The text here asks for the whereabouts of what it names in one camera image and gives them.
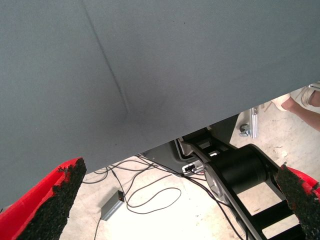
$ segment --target foot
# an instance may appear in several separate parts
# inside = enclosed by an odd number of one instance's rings
[[[285,111],[289,111],[290,109],[297,104],[297,102],[292,98],[289,97],[284,103],[281,104],[281,107],[285,110]]]
[[[290,97],[290,93],[279,96],[273,100],[271,100],[271,102],[274,103],[274,105],[280,110],[280,111],[286,111],[286,109],[284,107],[282,107],[282,104],[285,103],[288,99],[291,99]]]

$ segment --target black metal frame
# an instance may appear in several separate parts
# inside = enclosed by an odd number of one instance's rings
[[[279,166],[277,166],[277,164],[266,156],[258,147],[250,144],[237,149],[236,147],[213,137],[208,131],[197,136],[185,136],[183,137],[183,140],[183,144],[189,145],[192,148],[194,154],[205,163],[206,168],[212,168],[213,171],[210,173],[213,174],[217,184],[222,188],[226,202],[233,206],[231,212],[241,228],[245,232],[248,232],[249,239],[266,240],[267,238],[262,231],[264,228],[293,214],[287,205],[286,197],[279,189],[275,180],[275,175],[278,172]],[[209,146],[207,144],[205,148],[202,148],[201,145],[203,145],[205,141],[209,142]],[[247,148],[247,151],[251,152],[254,157],[256,157],[257,161],[261,161],[265,170],[264,182],[281,199],[280,203],[275,204],[274,206],[271,206],[255,215],[251,215],[249,213],[245,205],[237,196],[234,188],[229,184],[224,174],[215,163],[217,156],[223,158],[223,156],[227,154],[228,156],[238,157],[240,150],[243,148]],[[219,154],[217,156],[211,156],[210,153],[213,151],[219,152]],[[270,239],[302,240],[305,239],[305,234],[303,233],[300,224],[298,224]]]

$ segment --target gray fabric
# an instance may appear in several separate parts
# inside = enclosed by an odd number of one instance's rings
[[[0,3],[0,205],[319,80],[319,1]]]

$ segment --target red plastic part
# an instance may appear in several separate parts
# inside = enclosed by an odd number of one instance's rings
[[[303,181],[303,183],[301,185],[302,185],[305,193],[308,195],[314,193],[320,202],[320,187],[313,189],[318,184],[318,181],[315,180],[314,178],[310,177],[309,175],[303,173],[302,171],[296,170],[296,169],[288,167],[288,166],[287,166],[287,168],[293,174],[295,174],[298,178],[300,178]]]
[[[69,181],[70,176],[65,174],[63,169],[74,167],[78,159],[80,157],[57,166],[36,186],[0,214],[1,240],[14,240],[22,233],[35,216],[38,208],[54,195],[53,186],[60,186],[62,182]]]

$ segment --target metal rod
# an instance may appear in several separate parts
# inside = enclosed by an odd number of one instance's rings
[[[250,108],[250,137],[253,139],[258,137],[258,113],[259,106]]]

